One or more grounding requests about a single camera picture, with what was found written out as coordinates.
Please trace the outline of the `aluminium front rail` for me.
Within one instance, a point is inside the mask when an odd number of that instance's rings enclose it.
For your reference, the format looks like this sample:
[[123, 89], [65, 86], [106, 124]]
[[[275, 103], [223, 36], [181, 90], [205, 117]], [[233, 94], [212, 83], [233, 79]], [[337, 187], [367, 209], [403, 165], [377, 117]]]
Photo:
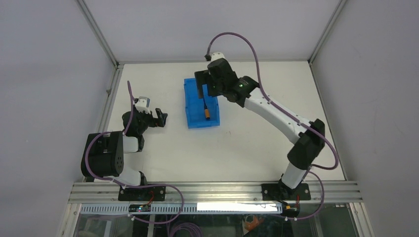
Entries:
[[[164, 203], [198, 202], [267, 202], [280, 199], [277, 182], [172, 182], [165, 184], [165, 190], [154, 195], [164, 195]], [[74, 183], [69, 203], [117, 203], [125, 191], [117, 184], [108, 182]], [[355, 181], [307, 181], [298, 198], [290, 198], [288, 203], [317, 203], [322, 198], [325, 203], [363, 202], [359, 186]]]

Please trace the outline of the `blue plastic bin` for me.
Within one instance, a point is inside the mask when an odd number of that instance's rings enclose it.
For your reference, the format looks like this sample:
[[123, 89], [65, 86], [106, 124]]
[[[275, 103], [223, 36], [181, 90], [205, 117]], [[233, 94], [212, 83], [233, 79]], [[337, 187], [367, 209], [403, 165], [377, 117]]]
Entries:
[[203, 86], [204, 99], [210, 112], [210, 120], [206, 120], [203, 99], [198, 97], [195, 78], [184, 79], [185, 113], [189, 129], [220, 126], [220, 112], [217, 97], [208, 96], [207, 86]]

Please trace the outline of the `aluminium frame post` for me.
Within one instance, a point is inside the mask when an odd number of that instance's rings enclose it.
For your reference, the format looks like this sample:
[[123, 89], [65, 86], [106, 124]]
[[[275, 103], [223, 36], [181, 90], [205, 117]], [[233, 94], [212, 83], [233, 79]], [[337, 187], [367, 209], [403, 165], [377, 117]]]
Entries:
[[344, 6], [346, 5], [347, 0], [339, 0], [338, 4], [336, 5], [331, 17], [329, 18], [319, 40], [317, 41], [310, 57], [308, 58], [307, 62], [311, 66], [315, 61], [319, 51], [321, 50], [323, 44], [325, 43], [330, 31], [332, 30], [336, 20], [338, 19], [340, 13], [342, 12]]
[[77, 5], [79, 6], [84, 18], [86, 19], [88, 25], [90, 26], [93, 34], [95, 35], [97, 41], [99, 42], [100, 46], [104, 50], [105, 54], [107, 55], [108, 59], [111, 63], [115, 66], [119, 66], [119, 62], [116, 59], [114, 53], [112, 52], [108, 42], [106, 41], [102, 31], [100, 30], [99, 25], [97, 24], [92, 12], [90, 11], [86, 1], [84, 0], [75, 0]]

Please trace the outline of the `orange object under table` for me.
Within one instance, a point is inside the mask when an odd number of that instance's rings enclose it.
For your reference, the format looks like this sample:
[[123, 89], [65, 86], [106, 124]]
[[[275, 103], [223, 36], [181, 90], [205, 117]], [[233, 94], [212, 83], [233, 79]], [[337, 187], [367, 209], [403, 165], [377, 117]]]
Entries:
[[246, 231], [252, 231], [264, 222], [264, 217], [260, 215], [250, 214], [243, 218], [243, 228]]

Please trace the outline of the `small green circuit board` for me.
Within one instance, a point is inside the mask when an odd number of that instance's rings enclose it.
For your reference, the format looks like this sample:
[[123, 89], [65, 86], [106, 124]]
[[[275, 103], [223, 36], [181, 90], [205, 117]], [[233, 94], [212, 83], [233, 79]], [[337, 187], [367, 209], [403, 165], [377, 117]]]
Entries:
[[145, 213], [151, 211], [150, 204], [130, 204], [128, 207], [129, 213]]

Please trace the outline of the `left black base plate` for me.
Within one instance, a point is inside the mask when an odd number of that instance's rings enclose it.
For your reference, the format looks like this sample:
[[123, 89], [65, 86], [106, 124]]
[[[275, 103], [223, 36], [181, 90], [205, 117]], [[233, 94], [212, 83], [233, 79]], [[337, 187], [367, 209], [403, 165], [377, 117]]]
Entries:
[[165, 201], [166, 186], [148, 188], [123, 188], [120, 187], [118, 201]]

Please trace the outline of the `left aluminium frame post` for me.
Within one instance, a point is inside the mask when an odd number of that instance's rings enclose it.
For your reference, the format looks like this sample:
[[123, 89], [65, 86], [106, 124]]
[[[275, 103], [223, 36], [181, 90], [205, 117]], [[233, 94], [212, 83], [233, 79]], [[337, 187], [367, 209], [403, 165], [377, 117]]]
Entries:
[[86, 1], [84, 0], [75, 0], [77, 5], [79, 6], [84, 18], [86, 19], [88, 25], [90, 26], [93, 34], [95, 35], [97, 41], [99, 42], [100, 46], [104, 50], [105, 54], [107, 55], [108, 59], [111, 63], [115, 66], [119, 66], [119, 62], [116, 59], [114, 53], [112, 52], [108, 42], [106, 41], [102, 31], [100, 30], [99, 25], [97, 24], [92, 12], [90, 11]]

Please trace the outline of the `right aluminium frame post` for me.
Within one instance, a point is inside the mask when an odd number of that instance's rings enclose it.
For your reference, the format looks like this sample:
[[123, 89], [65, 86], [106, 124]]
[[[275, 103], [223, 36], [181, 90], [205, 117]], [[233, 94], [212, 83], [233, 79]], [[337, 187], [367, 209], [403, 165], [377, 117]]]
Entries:
[[332, 30], [336, 20], [338, 19], [340, 13], [342, 12], [344, 6], [346, 5], [347, 0], [339, 0], [338, 4], [336, 5], [331, 17], [329, 18], [319, 40], [317, 41], [310, 57], [308, 58], [307, 62], [311, 66], [315, 61], [319, 51], [321, 50], [323, 44], [325, 43], [330, 31]]

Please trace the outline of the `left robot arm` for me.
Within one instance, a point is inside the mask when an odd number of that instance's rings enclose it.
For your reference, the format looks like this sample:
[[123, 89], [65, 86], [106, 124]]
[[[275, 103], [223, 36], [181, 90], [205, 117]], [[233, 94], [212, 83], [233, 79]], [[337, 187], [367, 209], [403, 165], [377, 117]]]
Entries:
[[156, 117], [151, 111], [128, 111], [122, 115], [122, 131], [89, 134], [81, 161], [85, 177], [116, 182], [130, 187], [129, 193], [136, 200], [144, 200], [149, 194], [147, 179], [143, 172], [125, 165], [124, 155], [139, 153], [145, 140], [143, 133], [149, 127], [165, 127], [168, 117], [156, 108]]

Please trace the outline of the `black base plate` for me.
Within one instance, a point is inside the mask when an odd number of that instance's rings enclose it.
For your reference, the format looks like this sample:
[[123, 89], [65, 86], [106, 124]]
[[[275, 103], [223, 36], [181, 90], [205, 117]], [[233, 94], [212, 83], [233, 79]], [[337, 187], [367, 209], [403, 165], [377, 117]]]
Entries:
[[262, 183], [261, 193], [264, 201], [311, 200], [309, 186], [305, 183], [300, 183], [295, 189], [289, 189], [279, 183]]
[[166, 186], [148, 188], [123, 188], [120, 187], [118, 201], [165, 201]]

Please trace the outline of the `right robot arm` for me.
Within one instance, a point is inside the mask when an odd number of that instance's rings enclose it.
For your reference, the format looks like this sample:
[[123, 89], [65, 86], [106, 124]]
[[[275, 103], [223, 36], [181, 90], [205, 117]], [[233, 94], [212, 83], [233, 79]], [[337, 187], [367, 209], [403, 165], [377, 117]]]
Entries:
[[310, 121], [280, 107], [262, 91], [261, 83], [249, 76], [238, 77], [224, 58], [211, 61], [207, 69], [196, 71], [194, 77], [199, 98], [204, 96], [204, 92], [210, 97], [224, 96], [229, 102], [261, 116], [292, 143], [293, 147], [287, 154], [289, 164], [274, 193], [285, 200], [293, 199], [314, 159], [325, 146], [324, 122], [320, 119]]

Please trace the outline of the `orange handle screwdriver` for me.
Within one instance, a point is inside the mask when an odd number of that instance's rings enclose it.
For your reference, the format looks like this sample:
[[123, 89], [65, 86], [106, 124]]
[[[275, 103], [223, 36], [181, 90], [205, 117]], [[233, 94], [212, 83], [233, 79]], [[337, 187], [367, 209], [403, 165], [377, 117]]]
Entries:
[[206, 101], [205, 101], [204, 98], [203, 98], [203, 104], [204, 104], [205, 118], [206, 118], [206, 120], [210, 120], [210, 112], [208, 110], [208, 106], [207, 106]]

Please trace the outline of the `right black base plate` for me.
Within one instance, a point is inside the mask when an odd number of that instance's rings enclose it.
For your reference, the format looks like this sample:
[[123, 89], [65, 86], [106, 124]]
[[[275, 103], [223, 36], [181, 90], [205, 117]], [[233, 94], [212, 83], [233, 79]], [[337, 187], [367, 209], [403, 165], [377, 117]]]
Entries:
[[309, 186], [305, 183], [300, 183], [295, 189], [289, 189], [279, 183], [262, 183], [261, 193], [264, 201], [311, 200]]

